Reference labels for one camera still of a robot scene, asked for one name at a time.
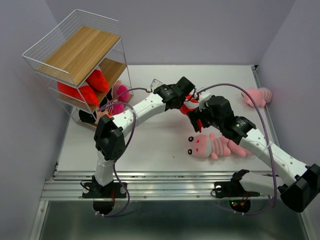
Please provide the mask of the pink frog plush striped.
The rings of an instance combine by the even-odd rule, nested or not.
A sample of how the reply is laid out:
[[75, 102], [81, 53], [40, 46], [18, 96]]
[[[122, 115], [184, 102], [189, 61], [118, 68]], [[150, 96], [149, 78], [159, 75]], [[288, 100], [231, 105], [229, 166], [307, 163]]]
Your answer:
[[231, 150], [228, 148], [229, 140], [224, 136], [215, 137], [213, 133], [201, 133], [196, 136], [189, 136], [188, 142], [190, 143], [187, 150], [188, 155], [198, 159], [211, 157], [213, 160], [218, 160], [219, 157], [231, 155]]

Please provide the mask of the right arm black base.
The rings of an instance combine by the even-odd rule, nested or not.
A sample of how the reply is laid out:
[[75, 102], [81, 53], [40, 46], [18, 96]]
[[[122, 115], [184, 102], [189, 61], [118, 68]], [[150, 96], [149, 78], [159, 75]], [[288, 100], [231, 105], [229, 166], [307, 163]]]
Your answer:
[[218, 181], [214, 183], [214, 188], [211, 190], [211, 196], [222, 198], [241, 198], [240, 200], [229, 200], [229, 206], [236, 213], [246, 215], [251, 208], [250, 197], [259, 197], [260, 193], [256, 191], [246, 191], [240, 184], [240, 180], [250, 173], [249, 170], [242, 169], [232, 175], [230, 181]]

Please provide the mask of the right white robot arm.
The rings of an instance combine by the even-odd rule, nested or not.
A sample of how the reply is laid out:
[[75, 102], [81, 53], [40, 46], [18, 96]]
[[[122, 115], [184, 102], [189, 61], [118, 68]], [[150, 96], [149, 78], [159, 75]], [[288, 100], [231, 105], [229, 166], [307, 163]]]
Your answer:
[[281, 198], [291, 210], [301, 213], [320, 193], [320, 167], [307, 165], [269, 140], [254, 123], [236, 116], [230, 102], [222, 96], [208, 96], [187, 113], [196, 132], [214, 127], [224, 137], [250, 151], [271, 168], [272, 175], [259, 175], [246, 169], [235, 172], [229, 181], [218, 182], [215, 197], [236, 198], [244, 194], [264, 194], [273, 201]]

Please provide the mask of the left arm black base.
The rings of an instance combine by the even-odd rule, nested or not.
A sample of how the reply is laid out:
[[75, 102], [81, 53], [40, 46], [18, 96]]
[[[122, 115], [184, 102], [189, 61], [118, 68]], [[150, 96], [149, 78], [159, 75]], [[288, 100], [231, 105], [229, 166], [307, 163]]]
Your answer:
[[[128, 184], [122, 182], [114, 182], [112, 180], [106, 186], [101, 186], [98, 184], [96, 178], [92, 176], [90, 181], [81, 181], [80, 185], [82, 187], [82, 198], [92, 199], [92, 208], [96, 216], [102, 218], [112, 218], [117, 217], [122, 214], [129, 206], [131, 196], [128, 191]], [[127, 199], [124, 207], [118, 212], [112, 213], [116, 206], [116, 199]]]

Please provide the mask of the red whale plush back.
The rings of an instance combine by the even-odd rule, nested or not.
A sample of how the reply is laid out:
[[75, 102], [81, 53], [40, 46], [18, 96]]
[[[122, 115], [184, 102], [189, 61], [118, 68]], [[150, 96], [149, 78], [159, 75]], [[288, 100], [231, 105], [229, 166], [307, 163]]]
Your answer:
[[96, 91], [108, 93], [109, 85], [102, 71], [95, 69], [86, 79], [86, 82]]

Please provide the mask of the red shark plush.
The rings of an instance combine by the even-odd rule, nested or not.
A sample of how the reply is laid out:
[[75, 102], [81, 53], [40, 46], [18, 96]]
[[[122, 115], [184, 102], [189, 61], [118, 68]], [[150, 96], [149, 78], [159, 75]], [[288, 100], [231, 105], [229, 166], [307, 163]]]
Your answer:
[[[199, 106], [199, 102], [198, 100], [196, 100], [192, 94], [189, 94], [188, 96], [186, 96], [185, 101], [183, 102], [182, 106], [179, 108], [179, 111], [188, 117], [188, 113], [192, 112], [194, 109], [196, 109]], [[192, 123], [192, 121], [189, 118], [189, 121], [191, 123], [191, 125], [193, 126], [193, 128], [195, 127], [194, 124]], [[198, 130], [195, 130], [195, 132], [202, 132], [202, 123], [200, 122], [200, 120], [198, 120], [196, 122], [197, 124], [197, 128]]]
[[74, 88], [64, 83], [57, 82], [57, 88], [63, 94], [80, 101], [86, 101], [89, 105], [95, 105], [97, 107], [99, 106], [99, 100], [94, 90], [87, 82], [85, 82], [84, 85], [79, 88]]

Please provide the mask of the boy doll pink hat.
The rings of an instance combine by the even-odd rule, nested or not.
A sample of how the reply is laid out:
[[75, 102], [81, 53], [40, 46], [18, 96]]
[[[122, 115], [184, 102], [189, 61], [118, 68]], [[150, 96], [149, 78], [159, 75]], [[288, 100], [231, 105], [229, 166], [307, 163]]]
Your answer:
[[108, 103], [103, 107], [103, 109], [101, 111], [96, 111], [96, 115], [98, 117], [102, 117], [104, 115], [107, 115], [108, 117], [112, 117], [114, 115], [118, 115], [120, 113], [122, 113], [124, 111], [125, 106], [123, 104], [116, 104], [116, 105], [112, 105], [116, 103], [118, 100], [115, 100], [111, 103]]
[[128, 87], [123, 85], [121, 80], [117, 80], [107, 93], [106, 98], [109, 101], [115, 98], [120, 102], [128, 102], [131, 95], [127, 90]]

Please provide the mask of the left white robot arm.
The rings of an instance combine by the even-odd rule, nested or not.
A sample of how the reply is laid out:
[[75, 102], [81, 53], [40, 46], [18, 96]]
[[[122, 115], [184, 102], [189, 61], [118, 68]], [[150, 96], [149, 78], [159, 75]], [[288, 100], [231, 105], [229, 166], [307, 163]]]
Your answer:
[[186, 77], [174, 84], [154, 79], [144, 100], [134, 106], [128, 105], [121, 114], [100, 117], [93, 137], [97, 150], [96, 170], [91, 181], [81, 185], [82, 198], [128, 199], [127, 184], [114, 181], [117, 177], [115, 164], [128, 148], [135, 128], [167, 110], [179, 109], [195, 88]]

